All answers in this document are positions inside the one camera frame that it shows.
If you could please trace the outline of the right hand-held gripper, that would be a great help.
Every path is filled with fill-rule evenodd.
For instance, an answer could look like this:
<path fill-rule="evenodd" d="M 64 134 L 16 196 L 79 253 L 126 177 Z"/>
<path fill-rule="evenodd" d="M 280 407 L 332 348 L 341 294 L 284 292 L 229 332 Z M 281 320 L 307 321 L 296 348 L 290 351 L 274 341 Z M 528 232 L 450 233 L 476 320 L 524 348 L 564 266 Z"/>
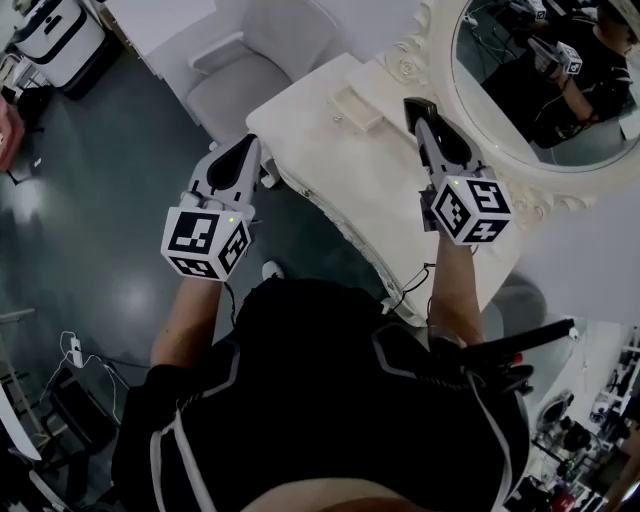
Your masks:
<path fill-rule="evenodd" d="M 513 220 L 513 211 L 505 185 L 495 179 L 491 167 L 483 165 L 478 144 L 444 116 L 437 141 L 424 118 L 416 122 L 415 137 L 430 176 L 438 173 L 442 155 L 463 168 L 449 172 L 442 166 L 439 184 L 420 192 L 424 230 L 441 231 L 458 246 L 493 243 Z"/>

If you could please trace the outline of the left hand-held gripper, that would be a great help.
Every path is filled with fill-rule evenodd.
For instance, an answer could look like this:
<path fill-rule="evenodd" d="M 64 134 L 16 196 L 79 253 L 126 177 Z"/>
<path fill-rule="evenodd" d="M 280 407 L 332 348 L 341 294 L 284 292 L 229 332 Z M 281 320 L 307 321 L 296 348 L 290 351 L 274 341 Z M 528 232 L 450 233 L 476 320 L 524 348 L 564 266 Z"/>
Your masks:
<path fill-rule="evenodd" d="M 178 274 L 229 279 L 251 243 L 250 202 L 260 167 L 261 144 L 252 134 L 217 146 L 197 163 L 189 191 L 168 210 L 161 243 L 162 256 Z"/>

